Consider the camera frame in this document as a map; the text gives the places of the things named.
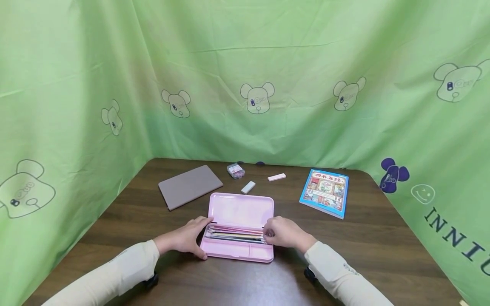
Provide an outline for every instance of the book cover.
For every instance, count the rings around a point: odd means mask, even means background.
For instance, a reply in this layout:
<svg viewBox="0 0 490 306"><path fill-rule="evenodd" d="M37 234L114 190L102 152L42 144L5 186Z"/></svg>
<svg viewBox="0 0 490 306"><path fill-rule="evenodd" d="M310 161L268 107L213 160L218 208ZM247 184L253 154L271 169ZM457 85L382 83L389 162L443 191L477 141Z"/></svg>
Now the book cover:
<svg viewBox="0 0 490 306"><path fill-rule="evenodd" d="M311 169L299 202L343 219L348 185L348 176Z"/></svg>

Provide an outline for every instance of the green curtain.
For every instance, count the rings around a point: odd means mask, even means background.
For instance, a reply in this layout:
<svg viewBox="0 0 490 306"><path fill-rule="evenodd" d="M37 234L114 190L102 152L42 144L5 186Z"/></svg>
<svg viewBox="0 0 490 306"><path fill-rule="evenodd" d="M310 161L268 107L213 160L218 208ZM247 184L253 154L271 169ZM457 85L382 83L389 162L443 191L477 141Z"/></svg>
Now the green curtain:
<svg viewBox="0 0 490 306"><path fill-rule="evenodd" d="M488 305L489 71L488 0L0 1L0 305L154 157L365 171Z"/></svg>

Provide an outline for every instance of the brown notebook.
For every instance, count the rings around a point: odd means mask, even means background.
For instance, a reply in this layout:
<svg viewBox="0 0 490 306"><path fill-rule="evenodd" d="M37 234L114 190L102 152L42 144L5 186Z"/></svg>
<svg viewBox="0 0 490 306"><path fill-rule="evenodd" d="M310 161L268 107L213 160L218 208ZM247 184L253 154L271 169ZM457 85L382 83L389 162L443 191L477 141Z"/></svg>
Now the brown notebook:
<svg viewBox="0 0 490 306"><path fill-rule="evenodd" d="M222 186L220 179L206 165L158 183L169 211Z"/></svg>

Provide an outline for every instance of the eraser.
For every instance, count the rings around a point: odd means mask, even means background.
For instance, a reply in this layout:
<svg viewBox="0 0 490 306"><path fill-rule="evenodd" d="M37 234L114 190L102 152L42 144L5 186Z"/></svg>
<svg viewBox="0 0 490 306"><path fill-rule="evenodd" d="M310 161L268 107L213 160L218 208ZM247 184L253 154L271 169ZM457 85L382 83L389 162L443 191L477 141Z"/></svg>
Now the eraser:
<svg viewBox="0 0 490 306"><path fill-rule="evenodd" d="M245 187L243 187L243 189L242 189L242 193L243 193L243 194L247 194L247 193L249 193L249 192L250 192L250 190L252 190L252 188L254 188L254 187L255 187L255 183L254 183L254 182L252 182L252 181L250 181L250 182L248 182L248 184L246 184L246 185L245 185Z"/></svg>
<svg viewBox="0 0 490 306"><path fill-rule="evenodd" d="M274 175L274 176L270 176L267 179L269 180L269 182L272 182L272 181L275 181L275 180L283 179L285 177L286 177L286 175L284 173L281 173L281 174L277 174L277 175Z"/></svg>

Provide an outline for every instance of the beige sleeve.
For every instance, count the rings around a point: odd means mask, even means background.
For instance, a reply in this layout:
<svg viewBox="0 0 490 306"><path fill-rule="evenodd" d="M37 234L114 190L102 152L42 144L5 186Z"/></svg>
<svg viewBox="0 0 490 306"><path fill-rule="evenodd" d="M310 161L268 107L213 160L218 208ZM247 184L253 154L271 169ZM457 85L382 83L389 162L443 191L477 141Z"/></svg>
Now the beige sleeve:
<svg viewBox="0 0 490 306"><path fill-rule="evenodd" d="M100 306L149 280L160 254L153 240L135 244L110 262L87 273L43 306Z"/></svg>
<svg viewBox="0 0 490 306"><path fill-rule="evenodd" d="M330 294L345 306L393 304L331 247L317 241L305 254L310 270Z"/></svg>

